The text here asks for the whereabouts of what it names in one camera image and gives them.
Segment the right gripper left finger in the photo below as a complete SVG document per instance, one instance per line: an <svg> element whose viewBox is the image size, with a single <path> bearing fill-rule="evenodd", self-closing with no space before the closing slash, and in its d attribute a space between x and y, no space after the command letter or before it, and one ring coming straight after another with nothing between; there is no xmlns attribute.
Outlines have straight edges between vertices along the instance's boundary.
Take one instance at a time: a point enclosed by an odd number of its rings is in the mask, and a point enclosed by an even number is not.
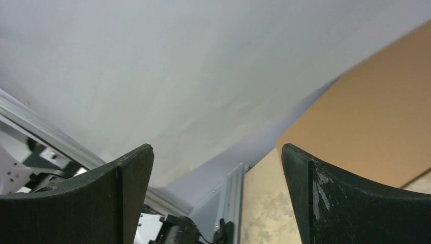
<svg viewBox="0 0 431 244"><path fill-rule="evenodd" d="M133 243L152 166L149 144L33 193L1 196L1 243Z"/></svg>

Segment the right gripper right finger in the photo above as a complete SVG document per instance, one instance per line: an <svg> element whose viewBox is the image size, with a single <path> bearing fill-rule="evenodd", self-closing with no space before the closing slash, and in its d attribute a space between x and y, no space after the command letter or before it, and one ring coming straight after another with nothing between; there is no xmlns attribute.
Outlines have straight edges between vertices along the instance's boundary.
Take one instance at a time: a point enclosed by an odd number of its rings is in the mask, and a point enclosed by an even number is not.
<svg viewBox="0 0 431 244"><path fill-rule="evenodd" d="M288 143L281 160L302 243L430 243L430 195L394 188Z"/></svg>

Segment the brown cardboard backing board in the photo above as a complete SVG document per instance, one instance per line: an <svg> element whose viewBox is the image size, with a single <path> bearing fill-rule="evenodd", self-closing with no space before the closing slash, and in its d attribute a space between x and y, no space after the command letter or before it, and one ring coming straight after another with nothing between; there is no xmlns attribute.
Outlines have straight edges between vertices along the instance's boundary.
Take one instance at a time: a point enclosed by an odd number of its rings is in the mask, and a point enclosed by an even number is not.
<svg viewBox="0 0 431 244"><path fill-rule="evenodd" d="M278 139L401 188L430 168L430 22L342 75Z"/></svg>

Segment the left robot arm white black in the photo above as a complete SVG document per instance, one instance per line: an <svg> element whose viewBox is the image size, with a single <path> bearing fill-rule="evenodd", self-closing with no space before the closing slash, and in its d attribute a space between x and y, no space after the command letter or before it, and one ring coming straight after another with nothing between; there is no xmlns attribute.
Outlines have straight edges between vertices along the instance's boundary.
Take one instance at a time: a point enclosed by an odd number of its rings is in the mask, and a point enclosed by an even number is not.
<svg viewBox="0 0 431 244"><path fill-rule="evenodd" d="M55 150L38 146L23 162L1 147L1 194L35 192L86 172L79 163Z"/></svg>

